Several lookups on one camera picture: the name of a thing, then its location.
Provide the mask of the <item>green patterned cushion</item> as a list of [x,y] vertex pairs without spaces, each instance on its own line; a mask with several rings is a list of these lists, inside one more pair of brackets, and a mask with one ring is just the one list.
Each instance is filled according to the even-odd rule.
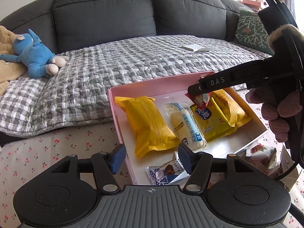
[[267,43],[268,34],[259,16],[255,12],[241,10],[234,41],[258,51],[273,55]]

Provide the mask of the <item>yellow ridged snack packet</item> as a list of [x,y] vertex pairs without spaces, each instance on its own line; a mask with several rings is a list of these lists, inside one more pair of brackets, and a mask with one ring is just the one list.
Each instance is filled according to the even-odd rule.
[[180,140],[168,127],[155,105],[155,98],[115,97],[115,104],[125,113],[135,138],[135,156],[142,158],[150,151],[177,147]]

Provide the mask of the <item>white paper pad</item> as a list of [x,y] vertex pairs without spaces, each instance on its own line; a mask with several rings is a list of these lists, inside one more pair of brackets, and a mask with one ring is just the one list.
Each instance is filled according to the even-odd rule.
[[206,52],[206,51],[211,50],[208,47],[203,47],[203,46],[198,45],[198,44],[182,45],[181,48],[183,48],[187,51],[192,51],[192,52]]

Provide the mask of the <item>pink cardboard box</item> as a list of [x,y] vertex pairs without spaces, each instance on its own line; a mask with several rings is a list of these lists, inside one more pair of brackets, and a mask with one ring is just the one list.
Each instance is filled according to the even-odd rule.
[[179,144],[214,158],[238,153],[266,131],[248,104],[232,89],[221,90],[226,112],[214,105],[204,110],[201,121],[214,118],[211,131],[219,133],[207,142],[195,122],[193,102],[187,89],[206,73],[182,74],[111,88],[110,106],[121,142],[127,150],[127,167],[134,184],[177,184],[187,178]]

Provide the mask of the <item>yellow maple sandwich packet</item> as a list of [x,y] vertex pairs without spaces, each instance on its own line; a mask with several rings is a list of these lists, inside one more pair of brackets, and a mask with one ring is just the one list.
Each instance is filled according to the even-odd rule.
[[213,91],[212,97],[231,126],[238,129],[251,121],[251,117],[245,113],[245,111],[225,90],[220,89]]

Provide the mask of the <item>cherry print tablecloth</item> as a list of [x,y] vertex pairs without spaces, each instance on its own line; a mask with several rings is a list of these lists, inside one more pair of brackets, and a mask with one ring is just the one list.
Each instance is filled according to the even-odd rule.
[[[13,207],[15,192],[49,166],[69,154],[90,158],[99,151],[110,152],[119,143],[114,123],[70,127],[13,142],[1,148],[1,227],[18,227]],[[290,190],[291,200],[303,212],[303,170]],[[114,177],[121,187],[131,185],[124,163]]]

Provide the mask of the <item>small truffle chocolate packet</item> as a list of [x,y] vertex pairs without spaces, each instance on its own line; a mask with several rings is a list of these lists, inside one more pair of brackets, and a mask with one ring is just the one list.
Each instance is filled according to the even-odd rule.
[[174,152],[172,159],[163,165],[146,167],[146,173],[151,184],[156,186],[179,185],[183,188],[190,177],[177,151]]

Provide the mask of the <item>yellow blue biscuit packet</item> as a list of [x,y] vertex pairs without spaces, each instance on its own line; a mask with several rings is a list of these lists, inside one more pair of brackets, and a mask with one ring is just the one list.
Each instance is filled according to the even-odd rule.
[[204,109],[195,104],[191,105],[190,109],[208,143],[236,132],[236,128],[230,125],[213,97]]

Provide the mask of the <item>blue white roll packet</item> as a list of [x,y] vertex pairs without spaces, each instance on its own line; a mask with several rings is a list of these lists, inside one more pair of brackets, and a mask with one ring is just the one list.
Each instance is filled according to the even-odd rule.
[[207,145],[207,141],[194,121],[192,111],[186,102],[172,102],[164,107],[174,128],[174,133],[181,143],[192,151],[203,149]]

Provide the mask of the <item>grey checkered quilt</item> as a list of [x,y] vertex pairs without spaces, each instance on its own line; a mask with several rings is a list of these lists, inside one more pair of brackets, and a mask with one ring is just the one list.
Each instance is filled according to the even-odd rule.
[[[192,52],[182,45],[211,50]],[[190,35],[120,40],[66,53],[53,77],[27,74],[1,97],[1,132],[28,138],[55,129],[111,120],[108,90],[123,84],[203,71],[219,72],[268,54],[220,39]]]

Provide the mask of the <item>beige fleece blanket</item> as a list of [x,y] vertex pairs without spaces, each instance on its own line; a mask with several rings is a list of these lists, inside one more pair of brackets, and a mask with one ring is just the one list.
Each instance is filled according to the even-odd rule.
[[[1,54],[3,55],[14,55],[13,41],[17,35],[4,26],[0,26],[0,39],[1,39]],[[18,79],[27,71],[27,67],[23,63],[8,62],[1,60],[1,96],[4,95],[6,89],[9,86],[9,81]]]

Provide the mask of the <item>large white snack bag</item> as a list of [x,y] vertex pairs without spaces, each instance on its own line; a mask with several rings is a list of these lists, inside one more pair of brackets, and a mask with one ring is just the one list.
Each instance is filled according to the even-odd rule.
[[277,149],[274,146],[255,143],[241,152],[239,156],[273,179],[287,172],[294,164],[285,146],[279,146]]

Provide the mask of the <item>dark grey sofa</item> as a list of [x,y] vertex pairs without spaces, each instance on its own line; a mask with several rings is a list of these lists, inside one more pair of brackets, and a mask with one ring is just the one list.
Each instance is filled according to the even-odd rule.
[[142,36],[233,41],[244,9],[234,0],[36,0],[1,25],[16,34],[31,29],[61,53]]

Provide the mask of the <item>blue plush toy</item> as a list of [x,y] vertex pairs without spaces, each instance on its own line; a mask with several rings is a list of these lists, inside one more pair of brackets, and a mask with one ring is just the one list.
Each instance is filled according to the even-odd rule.
[[68,56],[56,56],[31,29],[15,38],[13,49],[15,55],[1,54],[1,59],[23,63],[31,78],[54,76],[69,60]]

